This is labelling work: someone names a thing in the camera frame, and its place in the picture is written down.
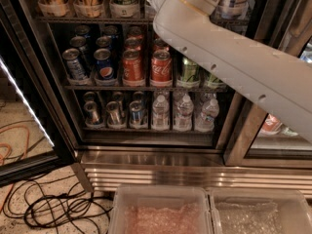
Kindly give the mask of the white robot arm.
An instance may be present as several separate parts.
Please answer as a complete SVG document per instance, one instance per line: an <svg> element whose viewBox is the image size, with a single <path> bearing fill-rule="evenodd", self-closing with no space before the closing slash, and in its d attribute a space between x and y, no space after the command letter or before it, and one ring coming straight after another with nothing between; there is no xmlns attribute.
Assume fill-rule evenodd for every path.
<svg viewBox="0 0 312 234"><path fill-rule="evenodd" d="M212 23L219 0L147 1L160 38L312 141L310 63Z"/></svg>

